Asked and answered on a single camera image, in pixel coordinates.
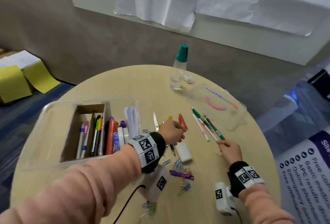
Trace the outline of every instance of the standing poster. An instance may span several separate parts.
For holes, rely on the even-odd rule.
[[[282,208],[296,223],[330,224],[330,127],[276,159]]]

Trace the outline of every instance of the clear bottle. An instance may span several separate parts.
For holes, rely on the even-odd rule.
[[[170,88],[173,90],[181,89],[181,83],[184,79],[184,72],[187,69],[188,45],[183,44],[179,54],[176,57],[170,78]]]

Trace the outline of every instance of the round table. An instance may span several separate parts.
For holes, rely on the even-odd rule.
[[[171,67],[159,65],[117,68],[84,81],[68,91],[59,100],[133,96],[138,101],[142,129],[149,129],[150,131],[155,130],[152,112],[156,113],[159,122],[165,121],[170,115],[173,116],[174,120],[178,120],[178,114],[181,113],[188,127],[184,141],[193,156],[193,161],[185,167],[191,169],[195,180],[189,181],[190,190],[178,197],[182,179],[171,176],[157,202],[156,213],[143,219],[142,223],[239,223],[239,218],[236,215],[225,217],[216,209],[214,187],[220,181],[229,185],[226,173],[228,166],[221,157],[215,141],[209,136],[210,142],[206,142],[192,117],[191,107],[193,105],[186,100],[182,91],[195,85],[184,82],[182,91],[171,90],[169,88],[171,70]],[[214,85],[204,77],[194,73],[190,74],[192,74],[196,84]],[[221,126],[218,126],[218,129],[226,139],[233,140],[241,146],[243,159],[254,166],[265,180],[275,202],[280,205],[281,191],[274,158],[264,135],[251,115],[247,113],[244,121],[234,131],[227,131]],[[172,161],[167,165],[167,168],[171,169],[176,158],[170,150],[162,157],[160,163],[167,159]],[[15,206],[23,199],[37,193],[64,174],[65,169],[63,168],[27,171],[23,169],[23,164],[19,159],[12,185],[11,206]],[[130,184],[118,195],[111,214],[103,218],[102,223],[113,223],[137,185],[138,182]],[[136,193],[119,218],[118,224],[138,223],[139,217],[145,213],[145,210],[142,209],[144,202],[144,198]],[[235,204],[244,223],[249,223],[249,215],[243,204],[238,199],[235,199]]]

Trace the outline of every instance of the hand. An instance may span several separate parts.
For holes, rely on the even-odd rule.
[[[158,130],[158,133],[163,136],[166,145],[171,144],[174,146],[180,143],[181,139],[185,138],[184,132],[186,132],[186,129],[179,122],[173,120],[167,120]]]
[[[217,140],[217,144],[222,153],[222,157],[229,166],[236,161],[243,160],[241,147],[237,143],[230,140]]]

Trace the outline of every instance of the pink sleeve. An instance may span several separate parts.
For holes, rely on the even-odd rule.
[[[117,194],[141,174],[135,149],[68,169],[61,180],[0,215],[0,223],[92,224],[109,215]]]
[[[275,204],[265,185],[255,184],[244,189],[239,197],[249,210],[253,224],[293,224],[293,217]]]

